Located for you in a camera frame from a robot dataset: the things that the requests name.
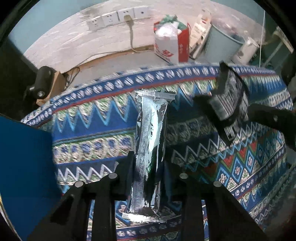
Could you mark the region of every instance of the foil wrapper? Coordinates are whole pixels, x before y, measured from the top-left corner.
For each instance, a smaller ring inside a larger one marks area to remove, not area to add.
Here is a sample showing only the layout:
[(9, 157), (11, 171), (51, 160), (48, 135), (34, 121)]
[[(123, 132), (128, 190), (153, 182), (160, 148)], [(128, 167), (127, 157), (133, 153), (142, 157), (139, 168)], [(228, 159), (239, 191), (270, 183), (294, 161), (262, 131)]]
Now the foil wrapper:
[(134, 222), (165, 222), (159, 214), (161, 180), (159, 167), (164, 161), (168, 104), (174, 93), (135, 91), (139, 111), (131, 196), (122, 217)]

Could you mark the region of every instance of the white brick wall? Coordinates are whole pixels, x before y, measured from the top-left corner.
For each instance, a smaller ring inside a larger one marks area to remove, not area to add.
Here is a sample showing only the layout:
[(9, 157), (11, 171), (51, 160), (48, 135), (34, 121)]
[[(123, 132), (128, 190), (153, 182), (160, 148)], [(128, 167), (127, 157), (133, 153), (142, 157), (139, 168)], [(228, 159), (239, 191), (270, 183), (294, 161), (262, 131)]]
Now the white brick wall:
[[(151, 18), (135, 21), (134, 47), (153, 44), (153, 23), (165, 14), (176, 14), (193, 25), (203, 8), (210, 10), (213, 17), (224, 18), (237, 27), (242, 35), (255, 39), (260, 39), (261, 36), (260, 24), (232, 8), (209, 0), (109, 0), (86, 8), (60, 22), (33, 43), (24, 56), (37, 68), (47, 65), (66, 72), (91, 55), (128, 50), (130, 35), (129, 27), (125, 23), (91, 32), (86, 20), (110, 11), (140, 5), (151, 7)], [(96, 55), (88, 61), (104, 55), (107, 54)]]

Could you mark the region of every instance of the white string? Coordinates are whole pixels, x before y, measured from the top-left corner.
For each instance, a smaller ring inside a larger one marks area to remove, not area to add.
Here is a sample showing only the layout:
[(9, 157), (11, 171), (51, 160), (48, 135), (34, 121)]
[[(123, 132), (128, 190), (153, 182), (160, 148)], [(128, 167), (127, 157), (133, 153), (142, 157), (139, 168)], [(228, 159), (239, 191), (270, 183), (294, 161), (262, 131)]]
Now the white string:
[(264, 14), (263, 14), (263, 24), (262, 24), (262, 32), (261, 32), (260, 55), (259, 55), (259, 67), (261, 67), (261, 48), (262, 48), (262, 40), (263, 40), (264, 24), (265, 24), (265, 11), (264, 11)]

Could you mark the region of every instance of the round metal pin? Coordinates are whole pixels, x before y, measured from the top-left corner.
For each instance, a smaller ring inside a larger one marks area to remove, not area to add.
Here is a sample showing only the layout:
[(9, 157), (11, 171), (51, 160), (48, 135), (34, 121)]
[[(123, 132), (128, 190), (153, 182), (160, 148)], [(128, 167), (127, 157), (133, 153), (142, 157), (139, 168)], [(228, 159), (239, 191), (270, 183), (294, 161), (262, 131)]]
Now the round metal pin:
[(83, 185), (83, 181), (77, 181), (75, 183), (75, 187), (77, 187), (77, 188), (82, 187), (82, 185)]
[(222, 183), (219, 181), (214, 181), (213, 184), (215, 187), (218, 187), (218, 188), (222, 186)]
[(181, 174), (179, 175), (179, 177), (180, 177), (181, 179), (187, 179), (187, 178), (188, 178), (188, 175), (187, 175), (186, 173), (181, 173)]
[(116, 173), (110, 173), (109, 175), (108, 175), (108, 177), (110, 178), (110, 179), (114, 179), (114, 178), (117, 178), (117, 174)]

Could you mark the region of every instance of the silver screw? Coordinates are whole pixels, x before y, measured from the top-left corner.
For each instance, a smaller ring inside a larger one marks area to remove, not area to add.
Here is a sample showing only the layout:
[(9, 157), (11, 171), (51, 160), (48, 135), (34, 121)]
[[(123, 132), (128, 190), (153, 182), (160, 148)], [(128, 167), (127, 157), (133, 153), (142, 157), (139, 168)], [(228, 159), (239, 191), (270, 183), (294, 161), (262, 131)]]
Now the silver screw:
[(214, 181), (213, 184), (214, 184), (215, 187), (218, 187), (218, 188), (222, 186), (222, 183), (219, 182), (219, 181)]
[(79, 188), (79, 187), (82, 187), (83, 185), (83, 181), (78, 181), (75, 183), (75, 187)]
[(117, 178), (117, 174), (116, 174), (115, 172), (110, 173), (108, 176), (109, 176), (110, 179), (115, 179), (115, 178)]
[(44, 92), (44, 91), (39, 91), (39, 92), (37, 93), (37, 95), (38, 95), (39, 97), (42, 97), (42, 96), (45, 95), (45, 92)]
[(186, 173), (181, 173), (179, 176), (181, 179), (187, 179), (188, 175)]

